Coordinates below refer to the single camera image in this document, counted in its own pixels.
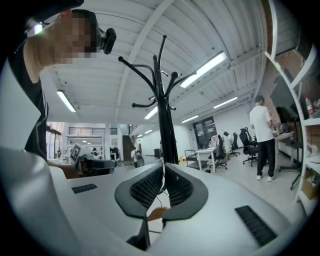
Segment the white t-shirt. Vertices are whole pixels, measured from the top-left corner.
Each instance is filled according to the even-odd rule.
[[[269,121],[271,116],[266,106],[255,106],[250,114],[250,124],[254,126],[257,142],[266,142],[274,139]]]
[[[137,161],[136,150],[132,150],[132,151],[131,151],[131,158],[133,159],[134,162]]]

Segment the fluorescent light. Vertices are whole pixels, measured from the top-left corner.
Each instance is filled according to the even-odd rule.
[[[157,112],[158,112],[158,106],[156,106],[154,109],[152,109],[151,112],[149,114],[147,114],[144,119],[150,119]]]
[[[67,99],[63,90],[58,90],[56,93],[59,95],[60,99],[63,101],[63,103],[67,106],[67,108],[71,112],[76,112],[75,108],[71,105],[70,101]]]
[[[217,56],[215,56],[212,60],[204,64],[202,67],[200,67],[196,74],[193,76],[190,76],[187,80],[185,80],[182,84],[180,84],[181,87],[186,88],[189,85],[191,85],[195,80],[197,80],[199,77],[207,73],[209,70],[213,69],[216,65],[220,64],[227,58],[226,54],[224,52],[221,52]]]
[[[221,107],[222,105],[227,104],[227,103],[229,103],[229,102],[232,102],[232,101],[234,101],[234,100],[236,100],[236,99],[238,99],[238,97],[234,97],[234,98],[232,98],[232,99],[229,99],[229,100],[227,100],[227,101],[225,101],[225,102],[223,102],[223,103],[221,103],[221,104],[219,104],[219,105],[214,106],[213,108],[214,108],[214,109],[219,108],[219,107]]]
[[[186,120],[183,120],[181,123],[183,124],[183,123],[186,123],[186,122],[188,122],[188,121],[190,121],[190,120],[192,120],[192,119],[196,119],[198,117],[198,115],[195,115],[195,116],[193,116],[193,117],[190,117],[190,118],[188,118],[188,119],[186,119]]]
[[[38,34],[39,32],[42,31],[42,24],[37,24],[34,26],[34,34]]]

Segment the hair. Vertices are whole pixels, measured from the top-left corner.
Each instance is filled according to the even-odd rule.
[[[255,98],[254,98],[254,102],[255,103],[258,103],[258,102],[265,102],[265,98],[262,97],[261,95],[257,95]]]

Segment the black slot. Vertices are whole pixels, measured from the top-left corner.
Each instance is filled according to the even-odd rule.
[[[97,186],[95,184],[88,184],[88,185],[83,185],[83,186],[72,187],[72,190],[75,194],[78,194],[78,193],[86,192],[89,190],[94,190],[96,188],[97,188]]]
[[[239,207],[235,211],[261,247],[277,237],[250,206]]]

